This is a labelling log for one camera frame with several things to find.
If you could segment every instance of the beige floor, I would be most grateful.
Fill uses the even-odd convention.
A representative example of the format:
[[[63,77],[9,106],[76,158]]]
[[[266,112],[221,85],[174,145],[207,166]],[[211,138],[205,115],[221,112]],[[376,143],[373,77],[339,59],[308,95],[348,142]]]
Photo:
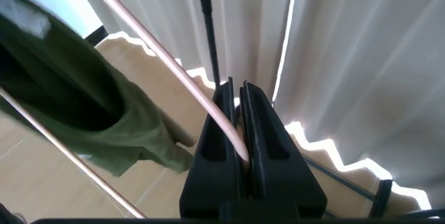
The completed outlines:
[[[123,38],[105,40],[97,48],[195,140],[199,138],[205,110],[159,59]],[[212,89],[200,77],[195,80],[212,96]],[[335,169],[325,152],[300,150]],[[187,173],[178,175],[151,161],[139,161],[119,178],[93,168],[150,218],[179,217],[178,199]],[[371,208],[368,200],[317,170],[313,173],[328,197],[329,211],[343,217],[367,216]],[[378,179],[365,169],[339,174],[372,192],[378,185]],[[25,215],[28,221],[51,217],[133,218],[54,147],[4,115],[0,115],[0,202]],[[392,194],[387,214],[416,208],[413,199]]]

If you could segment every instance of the black cable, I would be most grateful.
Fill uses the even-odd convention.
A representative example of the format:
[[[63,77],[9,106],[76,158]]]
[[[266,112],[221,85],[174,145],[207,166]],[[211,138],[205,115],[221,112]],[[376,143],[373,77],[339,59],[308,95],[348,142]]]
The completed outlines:
[[[207,41],[209,42],[211,69],[213,71],[213,81],[216,87],[220,85],[220,70],[218,67],[218,55],[216,53],[215,30],[213,29],[213,18],[211,16],[211,0],[200,0],[204,21],[206,24]]]

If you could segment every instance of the pink rod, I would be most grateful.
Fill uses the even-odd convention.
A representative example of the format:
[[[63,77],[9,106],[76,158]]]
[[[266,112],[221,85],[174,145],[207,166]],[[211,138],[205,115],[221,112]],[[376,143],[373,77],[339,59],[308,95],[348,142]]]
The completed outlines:
[[[119,202],[126,210],[132,213],[136,218],[147,218],[139,209],[133,206],[120,193],[114,190],[108,183],[104,181],[95,171],[88,167],[77,155],[73,154],[60,140],[58,140],[48,129],[43,127],[31,114],[29,114],[23,106],[13,99],[2,87],[0,87],[0,95],[17,110],[25,119],[27,119],[43,136],[45,136],[57,149],[59,149],[72,163],[78,166],[89,178],[97,185],[105,190],[113,199]]]
[[[244,166],[249,163],[248,150],[241,140],[234,126],[225,117],[223,112],[200,90],[198,85],[186,73],[173,58],[173,56],[158,42],[158,40],[134,17],[133,14],[119,0],[104,0],[121,19],[123,19],[134,32],[148,45],[150,49],[164,62],[173,74],[192,93],[200,104],[209,112],[220,128],[227,135],[238,155],[244,161]]]

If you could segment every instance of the curtain fold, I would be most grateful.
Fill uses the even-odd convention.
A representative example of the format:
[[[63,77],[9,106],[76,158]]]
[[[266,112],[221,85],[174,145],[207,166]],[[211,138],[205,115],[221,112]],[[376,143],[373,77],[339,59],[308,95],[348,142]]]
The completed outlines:
[[[121,0],[185,69],[213,80],[200,0]],[[89,0],[109,33],[136,35],[102,0]],[[272,97],[289,0],[212,0],[221,80],[251,81]]]
[[[295,0],[275,109],[445,205],[445,0]]]

